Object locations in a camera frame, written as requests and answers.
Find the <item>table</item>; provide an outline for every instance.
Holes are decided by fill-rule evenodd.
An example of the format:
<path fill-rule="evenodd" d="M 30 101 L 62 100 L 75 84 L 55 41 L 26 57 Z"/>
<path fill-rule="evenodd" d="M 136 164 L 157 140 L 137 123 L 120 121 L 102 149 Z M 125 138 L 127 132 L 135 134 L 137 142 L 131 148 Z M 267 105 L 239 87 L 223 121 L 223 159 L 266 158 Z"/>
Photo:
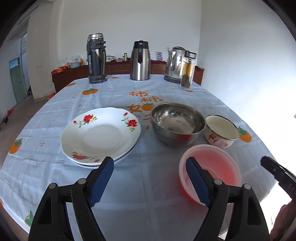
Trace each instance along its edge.
<path fill-rule="evenodd" d="M 249 183 L 258 199 L 263 200 L 276 181 L 259 161 L 262 156 L 272 155 L 238 115 L 195 83 L 191 91 L 184 91 L 177 84 L 165 81 L 163 75 L 133 81 L 124 74 L 108 76 L 108 81 L 101 84 L 89 84 L 88 78 L 75 80 L 34 115 L 19 134 L 17 147 L 11 151 L 15 153 L 7 155 L 0 171 L 0 199 L 6 211 L 29 232 L 50 183 L 73 184 L 91 171 L 76 166 L 62 153 L 59 140 L 65 126 L 91 109 L 124 108 L 137 115 L 142 132 L 134 150 L 115 165 L 101 201 L 92 208 L 104 236 L 107 240 L 192 241 L 207 208 L 188 200 L 181 188 L 178 164 L 189 146 L 167 146 L 152 130 L 150 110 L 164 102 L 192 106 L 204 117 L 222 115 L 246 130 L 252 141 L 238 139 L 225 151 L 236 160 L 243 183 Z M 194 144 L 206 143 L 200 137 Z M 82 240 L 71 205 L 67 207 L 73 235 L 76 240 Z M 229 223 L 230 208 L 221 231 Z"/>

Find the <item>bottle lid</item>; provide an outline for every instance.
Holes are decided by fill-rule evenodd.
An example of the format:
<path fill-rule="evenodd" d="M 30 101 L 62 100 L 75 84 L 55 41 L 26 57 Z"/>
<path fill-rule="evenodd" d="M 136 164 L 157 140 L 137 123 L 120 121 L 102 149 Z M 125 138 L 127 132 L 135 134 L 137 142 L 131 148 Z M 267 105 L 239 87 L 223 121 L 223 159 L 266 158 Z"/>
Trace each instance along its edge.
<path fill-rule="evenodd" d="M 147 41 L 143 41 L 143 40 L 135 41 L 135 43 L 133 45 L 133 48 L 134 49 L 138 49 L 140 47 L 140 45 L 143 46 L 143 49 L 149 49 L 148 42 Z"/>
<path fill-rule="evenodd" d="M 88 36 L 87 41 L 89 41 L 91 39 L 101 39 L 102 41 L 104 41 L 104 36 L 102 33 L 94 33 L 94 34 L 90 34 Z"/>
<path fill-rule="evenodd" d="M 186 49 L 184 49 L 183 47 L 180 47 L 180 46 L 175 46 L 173 49 L 186 51 Z"/>
<path fill-rule="evenodd" d="M 185 57 L 196 59 L 196 53 L 186 51 Z"/>

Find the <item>stainless steel bowl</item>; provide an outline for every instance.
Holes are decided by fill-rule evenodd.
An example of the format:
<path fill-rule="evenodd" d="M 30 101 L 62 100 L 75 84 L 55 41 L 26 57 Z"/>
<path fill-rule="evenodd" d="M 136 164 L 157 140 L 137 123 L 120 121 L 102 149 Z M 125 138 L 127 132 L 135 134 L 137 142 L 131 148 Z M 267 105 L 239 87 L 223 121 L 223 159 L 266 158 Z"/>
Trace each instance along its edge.
<path fill-rule="evenodd" d="M 202 115 L 184 104 L 159 104 L 152 109 L 151 120 L 158 139 L 173 146 L 190 144 L 205 129 L 205 119 Z"/>

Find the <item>glass kettle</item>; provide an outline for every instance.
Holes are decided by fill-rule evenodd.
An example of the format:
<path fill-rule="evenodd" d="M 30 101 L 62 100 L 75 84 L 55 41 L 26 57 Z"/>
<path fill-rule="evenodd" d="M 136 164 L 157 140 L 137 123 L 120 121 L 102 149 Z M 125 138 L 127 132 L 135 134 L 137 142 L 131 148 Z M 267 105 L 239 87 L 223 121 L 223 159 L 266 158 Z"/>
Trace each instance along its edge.
<path fill-rule="evenodd" d="M 168 61 L 165 67 L 164 79 L 173 83 L 180 83 L 182 78 L 182 60 L 186 50 L 182 47 L 174 47 L 168 50 Z"/>

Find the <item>person's hand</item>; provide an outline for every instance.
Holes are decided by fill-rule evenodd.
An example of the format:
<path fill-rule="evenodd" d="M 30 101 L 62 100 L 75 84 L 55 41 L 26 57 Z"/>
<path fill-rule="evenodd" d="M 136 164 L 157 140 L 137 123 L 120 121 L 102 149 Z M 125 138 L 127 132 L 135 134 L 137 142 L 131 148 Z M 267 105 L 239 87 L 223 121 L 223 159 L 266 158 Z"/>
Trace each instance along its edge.
<path fill-rule="evenodd" d="M 274 222 L 274 227 L 270 232 L 270 240 L 279 240 L 284 235 L 284 232 L 290 227 L 295 219 L 296 204 L 291 201 L 287 205 L 283 205 Z"/>

